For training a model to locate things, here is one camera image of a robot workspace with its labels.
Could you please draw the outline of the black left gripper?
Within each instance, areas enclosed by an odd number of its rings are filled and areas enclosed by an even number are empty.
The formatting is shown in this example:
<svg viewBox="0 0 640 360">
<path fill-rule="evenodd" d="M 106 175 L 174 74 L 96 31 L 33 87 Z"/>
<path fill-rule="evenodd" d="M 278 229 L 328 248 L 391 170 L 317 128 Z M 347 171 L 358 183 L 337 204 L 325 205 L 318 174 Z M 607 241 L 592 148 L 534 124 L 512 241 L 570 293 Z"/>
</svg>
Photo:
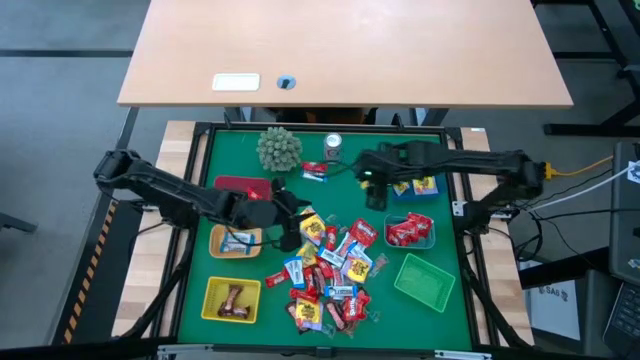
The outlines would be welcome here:
<svg viewBox="0 0 640 360">
<path fill-rule="evenodd" d="M 287 190 L 283 177 L 272 180 L 239 177 L 233 185 L 235 190 L 246 194 L 240 205 L 240 214 L 247 225 L 259 228 L 280 226 L 283 234 L 279 238 L 279 249 L 282 252 L 292 252 L 302 245 L 297 212 L 300 207 L 310 206 L 311 202 L 299 199 Z"/>
</svg>

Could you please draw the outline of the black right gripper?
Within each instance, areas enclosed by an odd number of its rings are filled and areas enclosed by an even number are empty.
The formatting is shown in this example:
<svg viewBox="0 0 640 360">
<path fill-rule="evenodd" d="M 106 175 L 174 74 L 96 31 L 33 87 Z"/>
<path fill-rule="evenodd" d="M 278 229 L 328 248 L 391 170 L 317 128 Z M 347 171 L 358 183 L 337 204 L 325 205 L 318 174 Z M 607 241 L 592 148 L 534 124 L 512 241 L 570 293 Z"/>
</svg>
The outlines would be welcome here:
<svg viewBox="0 0 640 360">
<path fill-rule="evenodd" d="M 364 149 L 356 157 L 353 171 L 360 181 L 371 183 L 367 189 L 366 207 L 374 211 L 387 209 L 388 186 L 396 183 L 397 151 L 388 142 L 378 144 L 375 150 Z"/>
</svg>

